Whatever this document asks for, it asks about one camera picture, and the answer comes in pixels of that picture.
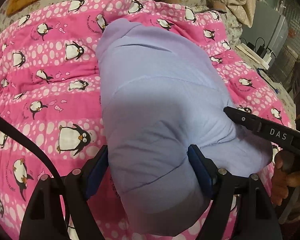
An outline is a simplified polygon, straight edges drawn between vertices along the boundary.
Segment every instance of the silver screw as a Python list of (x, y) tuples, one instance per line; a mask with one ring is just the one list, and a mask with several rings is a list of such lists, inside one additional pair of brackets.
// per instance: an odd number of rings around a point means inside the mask
[(40, 177), (40, 179), (41, 179), (41, 180), (46, 180), (46, 179), (48, 179), (48, 177), (49, 177), (48, 174), (43, 174), (43, 175)]
[(251, 179), (258, 180), (259, 176), (257, 174), (251, 174)]
[(73, 171), (72, 171), (72, 174), (73, 175), (79, 175), (81, 173), (81, 170), (80, 169), (74, 169)]
[(220, 174), (222, 174), (222, 175), (226, 175), (226, 174), (227, 174), (227, 170), (224, 169), (224, 168), (218, 169), (218, 172), (219, 172)]

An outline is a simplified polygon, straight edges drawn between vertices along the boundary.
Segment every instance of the lavender garment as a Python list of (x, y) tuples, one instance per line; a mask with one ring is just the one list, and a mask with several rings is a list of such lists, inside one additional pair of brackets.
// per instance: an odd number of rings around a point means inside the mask
[(271, 144), (224, 114), (230, 95), (191, 41), (118, 19), (96, 55), (109, 165), (136, 232), (175, 236), (207, 208), (186, 155), (190, 144), (234, 175), (271, 161)]

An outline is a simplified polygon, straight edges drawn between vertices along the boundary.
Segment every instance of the bed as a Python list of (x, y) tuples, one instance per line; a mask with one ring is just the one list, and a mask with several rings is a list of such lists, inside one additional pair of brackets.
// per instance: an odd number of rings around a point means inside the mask
[[(187, 20), (185, 6), (153, 0), (58, 0), (38, 7), (27, 14), (23, 11), (0, 30), (0, 116), (34, 141), (61, 176), (82, 167), (106, 144), (94, 51), (106, 24), (119, 17), (158, 28), (158, 19), (173, 23), (167, 31), (206, 51), (239, 109), (291, 127), (281, 101), (230, 48), (230, 40), (236, 42), (238, 36), (227, 38), (224, 16), (215, 11)], [(204, 10), (199, 5), (194, 8)], [(87, 140), (80, 147), (65, 146), (71, 142), (64, 141), (64, 128), (82, 131)], [(0, 132), (0, 224), (12, 239), (18, 239), (26, 205), (44, 173), (49, 172), (31, 152)], [(259, 173), (268, 193), (272, 174), (272, 164)], [(109, 171), (89, 205), (106, 239), (172, 239), (140, 235), (129, 228)], [(194, 240), (207, 212), (175, 239)], [(231, 235), (235, 216), (234, 201), (224, 239)], [(77, 239), (74, 228), (68, 231)]]

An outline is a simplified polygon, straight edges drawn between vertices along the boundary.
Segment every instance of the pink blanket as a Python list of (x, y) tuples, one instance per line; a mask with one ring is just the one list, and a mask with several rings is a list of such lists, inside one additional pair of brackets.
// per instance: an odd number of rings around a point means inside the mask
[[(34, 141), (61, 176), (81, 168), (106, 144), (94, 50), (107, 24), (119, 17), (193, 41), (211, 57), (238, 108), (291, 126), (274, 92), (230, 49), (217, 12), (194, 15), (187, 7), (151, 0), (65, 1), (22, 17), (0, 34), (0, 116)], [(49, 172), (37, 157), (0, 133), (0, 223), (12, 239), (18, 239), (26, 205), (44, 173)], [(268, 192), (272, 173), (272, 165), (260, 172)], [(109, 171), (89, 205), (106, 239), (158, 238), (129, 228)], [(176, 238), (194, 240), (206, 214)], [(224, 238), (231, 235), (235, 215), (234, 209)]]

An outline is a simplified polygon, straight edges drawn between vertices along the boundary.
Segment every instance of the human hand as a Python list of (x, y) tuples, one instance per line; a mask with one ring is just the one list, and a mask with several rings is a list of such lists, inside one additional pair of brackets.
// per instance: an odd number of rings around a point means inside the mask
[(300, 187), (300, 171), (287, 174), (282, 171), (283, 160), (280, 156), (280, 152), (274, 157), (274, 174), (271, 179), (271, 201), (272, 203), (280, 206), (282, 199), (288, 197), (288, 186), (289, 187)]

